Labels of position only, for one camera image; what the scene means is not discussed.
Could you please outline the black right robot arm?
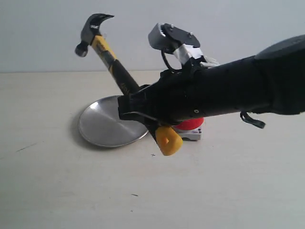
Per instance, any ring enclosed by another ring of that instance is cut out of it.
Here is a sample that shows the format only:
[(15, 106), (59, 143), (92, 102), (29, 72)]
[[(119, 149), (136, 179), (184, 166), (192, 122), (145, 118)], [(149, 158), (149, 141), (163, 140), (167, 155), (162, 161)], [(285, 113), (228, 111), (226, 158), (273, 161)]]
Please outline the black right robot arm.
[(298, 115), (305, 110), (305, 37), (212, 68), (163, 73), (155, 83), (118, 98), (119, 117), (164, 125), (248, 112)]

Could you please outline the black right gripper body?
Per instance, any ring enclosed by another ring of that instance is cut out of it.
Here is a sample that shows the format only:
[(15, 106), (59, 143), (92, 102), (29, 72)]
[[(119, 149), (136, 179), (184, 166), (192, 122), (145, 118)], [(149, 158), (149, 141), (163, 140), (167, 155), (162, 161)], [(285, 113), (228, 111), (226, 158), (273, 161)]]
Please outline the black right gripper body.
[(117, 66), (117, 85), (123, 95), (118, 98), (119, 117), (138, 121), (146, 126), (178, 125), (202, 118), (200, 103), (195, 98), (198, 86), (196, 73), (202, 66), (184, 66), (164, 70), (152, 84), (139, 86), (121, 66)]

